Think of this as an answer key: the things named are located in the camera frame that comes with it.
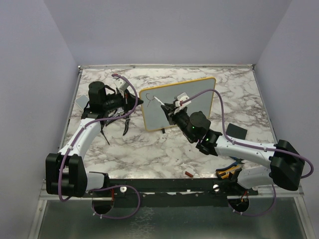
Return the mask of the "yellow framed whiteboard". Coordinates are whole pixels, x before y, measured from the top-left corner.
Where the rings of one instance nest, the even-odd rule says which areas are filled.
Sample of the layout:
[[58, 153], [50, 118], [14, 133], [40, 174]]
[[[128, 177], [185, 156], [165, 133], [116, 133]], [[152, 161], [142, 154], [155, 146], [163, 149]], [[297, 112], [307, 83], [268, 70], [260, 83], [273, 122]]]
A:
[[214, 89], [215, 85], [216, 79], [207, 77], [142, 89], [139, 98], [144, 101], [142, 113], [145, 129], [154, 131], [171, 127], [162, 110], [164, 103], [173, 104], [174, 113], [180, 109], [187, 109], [189, 115], [201, 111], [206, 117], [209, 117], [214, 96], [212, 91], [187, 103], [185, 101], [204, 90]]

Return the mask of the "black flat box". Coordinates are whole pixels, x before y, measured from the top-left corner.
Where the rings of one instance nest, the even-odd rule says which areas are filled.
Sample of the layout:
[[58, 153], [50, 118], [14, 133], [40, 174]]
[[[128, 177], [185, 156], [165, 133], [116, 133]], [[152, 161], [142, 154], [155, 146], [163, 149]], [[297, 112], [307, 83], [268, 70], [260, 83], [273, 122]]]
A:
[[242, 140], [246, 139], [247, 132], [248, 131], [246, 129], [239, 127], [237, 125], [234, 125], [232, 123], [230, 123], [226, 129], [226, 134], [229, 137], [234, 137], [234, 138], [242, 139]]

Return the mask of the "white marker pen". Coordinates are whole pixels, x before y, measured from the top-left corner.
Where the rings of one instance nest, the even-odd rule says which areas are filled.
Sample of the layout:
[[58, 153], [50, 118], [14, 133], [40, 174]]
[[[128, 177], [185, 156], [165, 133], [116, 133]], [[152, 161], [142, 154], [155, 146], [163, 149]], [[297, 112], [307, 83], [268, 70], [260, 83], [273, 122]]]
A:
[[161, 106], [164, 106], [164, 103], [158, 97], [154, 96], [154, 99], [157, 100]]

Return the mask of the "yellow black utility knife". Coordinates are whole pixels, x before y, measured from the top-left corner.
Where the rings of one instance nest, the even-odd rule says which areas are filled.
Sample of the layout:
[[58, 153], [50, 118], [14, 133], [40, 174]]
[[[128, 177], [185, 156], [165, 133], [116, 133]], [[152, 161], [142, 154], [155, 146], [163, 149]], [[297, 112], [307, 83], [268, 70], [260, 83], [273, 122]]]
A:
[[225, 168], [216, 169], [215, 175], [218, 179], [231, 178], [235, 174], [235, 172], [240, 171], [241, 169], [242, 167], [240, 165], [231, 164]]

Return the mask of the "black pruning shears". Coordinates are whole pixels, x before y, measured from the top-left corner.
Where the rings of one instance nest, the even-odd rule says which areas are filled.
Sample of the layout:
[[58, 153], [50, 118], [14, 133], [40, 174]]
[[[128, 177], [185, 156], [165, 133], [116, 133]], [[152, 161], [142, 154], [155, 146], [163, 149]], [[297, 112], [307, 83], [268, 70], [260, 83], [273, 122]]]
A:
[[125, 136], [128, 131], [129, 131], [129, 124], [130, 124], [130, 115], [128, 113], [126, 113], [126, 116], [124, 117], [124, 120], [125, 120], [125, 128], [124, 128], [124, 131], [123, 131], [123, 136]]

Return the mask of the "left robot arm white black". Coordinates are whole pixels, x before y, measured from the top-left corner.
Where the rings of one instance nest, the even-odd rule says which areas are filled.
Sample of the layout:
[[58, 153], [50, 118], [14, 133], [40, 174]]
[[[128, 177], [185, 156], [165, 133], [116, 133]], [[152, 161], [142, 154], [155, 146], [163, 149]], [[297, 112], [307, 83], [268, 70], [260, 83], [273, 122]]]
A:
[[62, 149], [48, 154], [45, 160], [46, 191], [59, 196], [61, 201], [82, 197], [88, 191], [103, 197], [110, 191], [108, 175], [87, 172], [83, 159], [107, 123], [127, 119], [143, 103], [136, 92], [130, 93], [134, 86], [128, 79], [118, 74], [112, 76], [114, 89], [101, 81], [89, 84], [89, 100], [76, 132]]

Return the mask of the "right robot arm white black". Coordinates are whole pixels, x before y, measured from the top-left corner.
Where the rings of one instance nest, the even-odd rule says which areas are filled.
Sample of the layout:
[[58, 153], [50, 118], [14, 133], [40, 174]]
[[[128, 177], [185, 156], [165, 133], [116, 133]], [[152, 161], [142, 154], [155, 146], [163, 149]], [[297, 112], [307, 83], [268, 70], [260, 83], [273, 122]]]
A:
[[186, 108], [178, 110], [173, 104], [163, 104], [161, 109], [169, 124], [176, 125], [190, 143], [196, 143], [201, 153], [235, 157], [260, 165], [237, 173], [229, 182], [233, 194], [240, 195], [246, 189], [269, 184], [289, 191], [298, 189], [305, 163], [288, 141], [258, 144], [237, 139], [211, 130], [211, 122], [201, 111], [188, 115]]

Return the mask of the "red marker cap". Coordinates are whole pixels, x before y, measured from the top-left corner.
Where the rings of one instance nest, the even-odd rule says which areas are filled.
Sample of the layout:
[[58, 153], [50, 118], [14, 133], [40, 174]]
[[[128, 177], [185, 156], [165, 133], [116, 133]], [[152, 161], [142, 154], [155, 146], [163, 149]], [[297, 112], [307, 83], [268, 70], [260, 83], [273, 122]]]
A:
[[185, 171], [185, 175], [187, 175], [188, 177], [190, 177], [190, 178], [193, 178], [194, 177], [194, 175], [193, 174], [191, 174], [190, 172], [188, 172], [188, 171]]

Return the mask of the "blue handled pliers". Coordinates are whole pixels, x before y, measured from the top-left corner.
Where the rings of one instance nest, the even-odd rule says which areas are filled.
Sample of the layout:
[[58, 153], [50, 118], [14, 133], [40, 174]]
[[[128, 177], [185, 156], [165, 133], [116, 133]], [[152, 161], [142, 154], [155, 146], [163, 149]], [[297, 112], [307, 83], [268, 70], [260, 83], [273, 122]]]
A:
[[234, 164], [245, 164], [243, 159], [237, 158], [237, 157], [231, 157], [234, 160]]

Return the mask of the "grey white small device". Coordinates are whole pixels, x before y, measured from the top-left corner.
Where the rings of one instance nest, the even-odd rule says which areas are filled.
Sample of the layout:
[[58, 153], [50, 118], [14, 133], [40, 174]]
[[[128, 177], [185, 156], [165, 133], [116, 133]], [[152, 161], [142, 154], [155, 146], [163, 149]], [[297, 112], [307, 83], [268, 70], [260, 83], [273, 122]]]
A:
[[84, 110], [84, 108], [87, 106], [87, 103], [89, 102], [89, 98], [86, 95], [81, 95], [75, 100], [75, 104], [81, 109]]

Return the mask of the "aluminium table frame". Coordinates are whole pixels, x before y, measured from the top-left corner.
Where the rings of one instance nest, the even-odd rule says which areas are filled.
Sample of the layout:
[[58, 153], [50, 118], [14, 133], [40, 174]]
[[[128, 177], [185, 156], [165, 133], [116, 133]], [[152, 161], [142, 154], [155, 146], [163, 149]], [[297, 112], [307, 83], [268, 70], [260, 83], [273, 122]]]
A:
[[[247, 138], [276, 141], [251, 65], [110, 65], [84, 66], [78, 81], [78, 95], [94, 80], [107, 80], [119, 72], [133, 80], [139, 89], [186, 80], [214, 77], [225, 103], [227, 122], [248, 130]], [[134, 118], [136, 129], [125, 141], [139, 148], [146, 143], [159, 153], [153, 166], [134, 167], [134, 178], [181, 178], [189, 169], [196, 176], [211, 176], [213, 170], [229, 162], [226, 158], [204, 157], [175, 130], [159, 138], [147, 133], [141, 116]], [[30, 233], [32, 239], [313, 239], [303, 191], [288, 192], [265, 186], [251, 198], [248, 215], [243, 217], [229, 207], [143, 207], [124, 220], [99, 219], [93, 215], [90, 199], [61, 203], [55, 196], [40, 194], [37, 214]]]

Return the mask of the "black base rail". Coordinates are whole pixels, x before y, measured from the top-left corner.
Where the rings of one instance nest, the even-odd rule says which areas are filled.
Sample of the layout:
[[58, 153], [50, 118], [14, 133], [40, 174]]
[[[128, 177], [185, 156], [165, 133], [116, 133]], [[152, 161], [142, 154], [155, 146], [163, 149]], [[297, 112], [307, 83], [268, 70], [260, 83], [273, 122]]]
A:
[[[116, 208], [134, 208], [138, 205], [137, 195], [131, 187], [138, 191], [141, 207], [226, 207], [228, 196], [239, 199], [246, 191], [249, 196], [258, 194], [244, 189], [235, 181], [217, 178], [110, 179], [107, 185], [116, 187]], [[121, 192], [118, 187], [126, 187], [127, 190]]]

